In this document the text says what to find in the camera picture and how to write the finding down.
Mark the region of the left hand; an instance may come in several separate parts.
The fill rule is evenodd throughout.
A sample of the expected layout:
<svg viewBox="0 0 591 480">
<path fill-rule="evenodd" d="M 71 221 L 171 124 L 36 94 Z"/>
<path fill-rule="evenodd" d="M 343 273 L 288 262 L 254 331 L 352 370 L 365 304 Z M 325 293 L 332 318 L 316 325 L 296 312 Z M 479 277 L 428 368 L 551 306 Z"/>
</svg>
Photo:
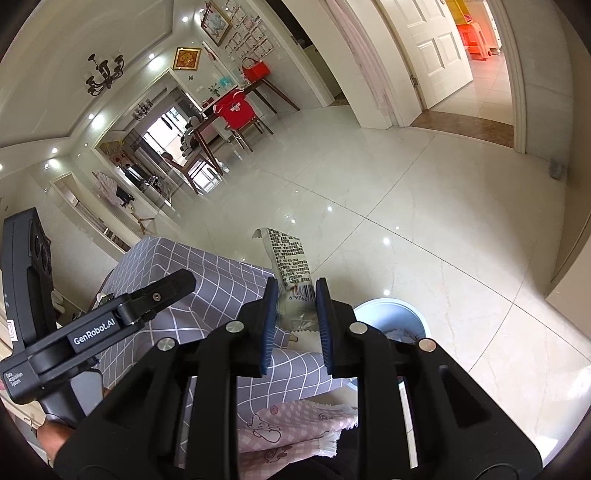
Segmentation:
<svg viewBox="0 0 591 480">
<path fill-rule="evenodd" d="M 37 429 L 37 438 L 47 457 L 54 462 L 59 450 L 71 437 L 79 423 L 110 393 L 103 388 L 87 387 L 79 393 L 64 387 L 40 401 L 45 413 L 43 424 Z"/>
</svg>

